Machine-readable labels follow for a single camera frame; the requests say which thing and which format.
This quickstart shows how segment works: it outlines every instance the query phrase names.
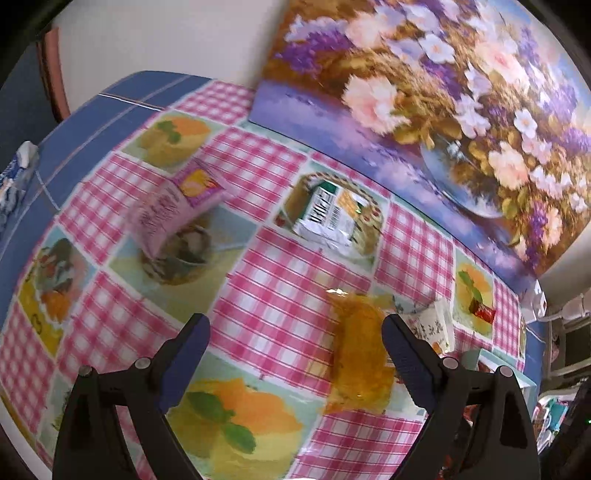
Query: flower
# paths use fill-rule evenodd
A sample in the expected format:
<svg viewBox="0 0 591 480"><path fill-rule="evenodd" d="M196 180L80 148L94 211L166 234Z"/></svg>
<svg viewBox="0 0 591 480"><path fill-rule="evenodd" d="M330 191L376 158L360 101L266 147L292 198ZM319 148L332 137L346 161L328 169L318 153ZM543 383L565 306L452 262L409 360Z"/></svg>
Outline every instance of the flower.
<svg viewBox="0 0 591 480"><path fill-rule="evenodd" d="M456 61L453 56L456 51L438 36L429 33L424 38L420 38L418 42L431 61L435 63L454 63Z"/></svg>
<svg viewBox="0 0 591 480"><path fill-rule="evenodd" d="M570 207L577 213L583 213L587 210L585 200L576 192L570 196Z"/></svg>
<svg viewBox="0 0 591 480"><path fill-rule="evenodd" d="M562 235L562 218L557 208L552 207L546 213L546 226L542 236L544 249L548 251L550 247L555 246L560 241Z"/></svg>
<svg viewBox="0 0 591 480"><path fill-rule="evenodd" d="M425 54L418 41L410 38L402 40L386 40L390 51L407 65L417 65L418 61Z"/></svg>
<svg viewBox="0 0 591 480"><path fill-rule="evenodd" d="M570 173L564 171L560 176L560 186L562 189L567 189L573 186L573 181L570 179Z"/></svg>
<svg viewBox="0 0 591 480"><path fill-rule="evenodd" d="M457 3L453 0L439 0L439 2L443 6L443 13L445 13L445 16L449 18L449 20L457 23L457 16L460 13L460 7L457 6Z"/></svg>
<svg viewBox="0 0 591 480"><path fill-rule="evenodd" d="M460 100L456 101L455 104L456 113L458 115L464 115L465 113L482 108L481 103L478 103L476 100L474 100L474 98L466 95L465 93L460 95Z"/></svg>
<svg viewBox="0 0 591 480"><path fill-rule="evenodd" d="M525 238L523 238L523 235L521 235L519 237L519 243L513 247L513 250L515 250L517 256L524 262L527 261L526 249L527 244L525 243Z"/></svg>
<svg viewBox="0 0 591 480"><path fill-rule="evenodd" d="M524 136L521 141L521 149L524 153L529 153L537 158L542 165L546 165L550 161L552 154L552 143L540 141L538 137L529 138Z"/></svg>
<svg viewBox="0 0 591 480"><path fill-rule="evenodd" d="M346 20L333 20L330 17L318 17L315 20L303 21L298 15L290 25L290 30L285 34L285 41L303 41L313 32L339 32L344 33L348 22Z"/></svg>
<svg viewBox="0 0 591 480"><path fill-rule="evenodd" d="M482 73L475 70L472 63L468 62L468 69L464 71L466 80L468 80L468 88L474 96L474 100L478 100L482 95L487 95L491 92L492 83Z"/></svg>
<svg viewBox="0 0 591 480"><path fill-rule="evenodd" d="M385 15L371 15L357 12L357 17L345 29L345 35L357 48L372 49L379 47L382 36L393 33Z"/></svg>
<svg viewBox="0 0 591 480"><path fill-rule="evenodd" d="M515 125L515 128L527 138L534 138L535 130L538 128L538 124L531 117L531 113L527 108L515 112L513 125Z"/></svg>
<svg viewBox="0 0 591 480"><path fill-rule="evenodd" d="M488 118L477 113L475 110L464 113L463 115L454 115L454 118L460 123L462 132L468 138L476 138L486 135L486 131L491 127Z"/></svg>
<svg viewBox="0 0 591 480"><path fill-rule="evenodd" d="M480 41L476 43L474 52L479 58L478 65L486 74L498 72L510 85L519 86L527 91L530 79L527 72L517 59L508 53L504 43L497 41Z"/></svg>
<svg viewBox="0 0 591 480"><path fill-rule="evenodd" d="M510 190L516 190L525 185L528 169L521 154L507 142L501 142L501 152L490 151L488 163L495 171L499 183Z"/></svg>
<svg viewBox="0 0 591 480"><path fill-rule="evenodd" d="M386 77L361 79L351 75L345 87L343 103L361 125L384 135L410 123L405 116L392 114L396 94L396 87Z"/></svg>
<svg viewBox="0 0 591 480"><path fill-rule="evenodd" d="M407 5L400 3L407 15L407 20L424 32L439 32L439 20L433 12L422 5Z"/></svg>
<svg viewBox="0 0 591 480"><path fill-rule="evenodd" d="M378 15L384 17L389 28L392 30L392 33L398 28L399 25L404 23L404 14L400 13L390 5L376 5L374 10Z"/></svg>

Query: screw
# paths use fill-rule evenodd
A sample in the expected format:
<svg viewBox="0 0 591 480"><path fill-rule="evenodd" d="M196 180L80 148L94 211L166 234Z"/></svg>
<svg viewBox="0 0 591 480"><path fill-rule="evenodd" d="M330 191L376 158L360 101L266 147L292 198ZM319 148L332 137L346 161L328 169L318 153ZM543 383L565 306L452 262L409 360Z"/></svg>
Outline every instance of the screw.
<svg viewBox="0 0 591 480"><path fill-rule="evenodd" d="M143 370L144 368L148 368L150 366L150 359L146 356L143 356L142 358L138 358L134 365L137 369Z"/></svg>
<svg viewBox="0 0 591 480"><path fill-rule="evenodd" d="M91 373L92 373L92 367L90 367L88 365L82 365L78 369L78 375L80 375L81 377L89 377Z"/></svg>
<svg viewBox="0 0 591 480"><path fill-rule="evenodd" d="M513 370L506 365L503 365L499 369L499 371L501 372L501 375L503 375L503 377L511 378L513 376Z"/></svg>
<svg viewBox="0 0 591 480"><path fill-rule="evenodd" d="M455 370L458 366L457 360L452 356L447 356L443 359L443 366L449 370Z"/></svg>

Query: orange plastic bag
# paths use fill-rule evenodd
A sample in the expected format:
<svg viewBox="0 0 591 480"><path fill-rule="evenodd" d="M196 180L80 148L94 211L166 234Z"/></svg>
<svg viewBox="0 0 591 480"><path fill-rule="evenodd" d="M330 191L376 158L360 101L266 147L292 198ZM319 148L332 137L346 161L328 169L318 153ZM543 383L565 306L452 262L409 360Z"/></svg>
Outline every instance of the orange plastic bag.
<svg viewBox="0 0 591 480"><path fill-rule="evenodd" d="M338 324L324 412L362 409L381 414L390 401L396 374L382 343L386 315L371 297L342 290L328 290L327 295Z"/></svg>

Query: pink flower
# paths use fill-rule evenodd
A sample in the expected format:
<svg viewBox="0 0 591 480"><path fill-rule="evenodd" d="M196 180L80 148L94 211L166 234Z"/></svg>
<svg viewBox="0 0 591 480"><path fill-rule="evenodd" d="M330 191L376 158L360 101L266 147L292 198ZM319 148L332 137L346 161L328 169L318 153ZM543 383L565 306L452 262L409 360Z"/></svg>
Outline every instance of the pink flower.
<svg viewBox="0 0 591 480"><path fill-rule="evenodd" d="M394 33L394 30L385 15L357 12L357 17L351 20L345 35L357 48L370 50L379 47L382 37Z"/></svg>
<svg viewBox="0 0 591 480"><path fill-rule="evenodd" d="M552 207L546 213L546 226L544 228L544 235L542 236L542 244L546 251L550 247L555 246L560 241L562 235L562 218L557 208Z"/></svg>
<svg viewBox="0 0 591 480"><path fill-rule="evenodd" d="M361 79L351 75L345 87L343 103L361 125L385 135L400 125L410 123L405 116L392 114L396 94L396 87L386 77Z"/></svg>
<svg viewBox="0 0 591 480"><path fill-rule="evenodd" d="M499 183L510 190L523 186L528 179L527 166L521 154L507 142L501 142L501 152L491 151L488 163L495 171Z"/></svg>
<svg viewBox="0 0 591 480"><path fill-rule="evenodd" d="M478 65L486 74L496 71L510 85L519 86L524 90L529 88L527 72L512 54L507 53L504 44L480 41L476 44L474 52L479 58Z"/></svg>
<svg viewBox="0 0 591 480"><path fill-rule="evenodd" d="M547 141L540 141L537 137L528 138L525 135L521 141L521 149L524 153L533 155L542 165L546 165L550 161L552 154L552 143Z"/></svg>
<svg viewBox="0 0 591 480"><path fill-rule="evenodd" d="M522 261L527 262L527 253L525 253L527 250L527 244L525 243L523 235L519 237L519 243L513 247L513 250L515 250L515 253Z"/></svg>

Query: plastic bag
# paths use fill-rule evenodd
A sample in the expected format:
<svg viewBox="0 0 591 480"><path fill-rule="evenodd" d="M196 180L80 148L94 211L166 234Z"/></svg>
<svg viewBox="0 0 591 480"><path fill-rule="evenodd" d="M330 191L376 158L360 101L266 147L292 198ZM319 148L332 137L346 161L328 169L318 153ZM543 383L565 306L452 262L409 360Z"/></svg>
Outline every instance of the plastic bag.
<svg viewBox="0 0 591 480"><path fill-rule="evenodd" d="M132 207L131 236L154 260L169 237L229 197L224 179L194 158Z"/></svg>
<svg viewBox="0 0 591 480"><path fill-rule="evenodd" d="M384 312L371 297L328 290L337 326L331 389L325 413L363 409L381 414L390 401L396 370L382 343Z"/></svg>

